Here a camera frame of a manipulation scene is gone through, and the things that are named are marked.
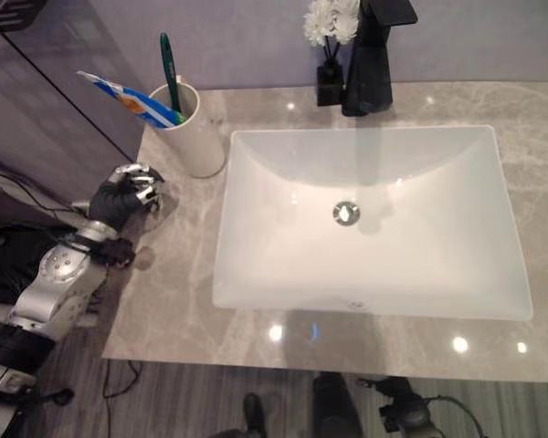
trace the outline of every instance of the white sink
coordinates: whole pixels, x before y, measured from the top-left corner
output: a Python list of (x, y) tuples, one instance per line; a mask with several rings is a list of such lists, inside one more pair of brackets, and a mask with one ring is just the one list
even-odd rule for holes
[(493, 129), (234, 132), (213, 294), (224, 308), (531, 318)]

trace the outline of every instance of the vanity counter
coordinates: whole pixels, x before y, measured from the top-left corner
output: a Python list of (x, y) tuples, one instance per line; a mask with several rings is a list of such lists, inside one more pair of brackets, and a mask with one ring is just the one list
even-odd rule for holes
[(216, 308), (211, 287), (227, 172), (185, 177), (174, 153), (147, 128), (138, 160), (167, 180), (168, 196), (142, 225), (104, 357), (548, 381), (548, 83), (397, 83), (394, 106), (361, 119), (345, 118), (338, 106), (317, 107), (312, 87), (207, 90), (201, 99), (227, 145), (234, 130), (491, 125), (522, 242), (533, 319)]

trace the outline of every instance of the wooden floor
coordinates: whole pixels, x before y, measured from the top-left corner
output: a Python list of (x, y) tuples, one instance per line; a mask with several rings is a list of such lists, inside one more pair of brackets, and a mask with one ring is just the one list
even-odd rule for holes
[[(90, 348), (90, 330), (76, 328), (40, 372), (43, 392), (70, 387), (76, 398), (66, 407), (46, 405), (26, 424), (25, 437), (106, 436), (101, 398), (105, 361)], [(125, 361), (111, 362), (111, 387), (131, 378)], [(111, 436), (205, 438), (242, 427), (241, 402), (248, 391), (265, 404), (271, 438), (311, 437), (311, 382), (314, 372), (146, 362), (139, 383), (111, 402)], [(345, 374), (367, 438), (386, 434), (378, 408), (387, 399), (356, 387)], [(489, 438), (548, 438), (548, 384), (411, 380), (425, 397), (452, 395), (475, 413)], [(447, 403), (432, 403), (434, 422), (448, 438), (477, 435), (467, 417)]]

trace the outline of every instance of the white cup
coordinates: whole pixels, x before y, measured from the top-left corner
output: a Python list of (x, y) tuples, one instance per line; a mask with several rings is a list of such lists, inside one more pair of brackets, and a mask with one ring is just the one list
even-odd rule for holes
[[(196, 178), (206, 178), (221, 170), (226, 160), (216, 127), (206, 116), (197, 90), (177, 81), (181, 112), (186, 120), (172, 128), (153, 128), (178, 155), (185, 171)], [(153, 91), (151, 98), (171, 107), (168, 86)]]

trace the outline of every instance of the black vase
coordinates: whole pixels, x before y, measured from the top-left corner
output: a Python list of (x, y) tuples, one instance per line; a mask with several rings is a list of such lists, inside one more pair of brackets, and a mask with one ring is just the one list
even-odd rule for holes
[(317, 68), (317, 105), (328, 107), (341, 104), (343, 68), (336, 59), (326, 60)]

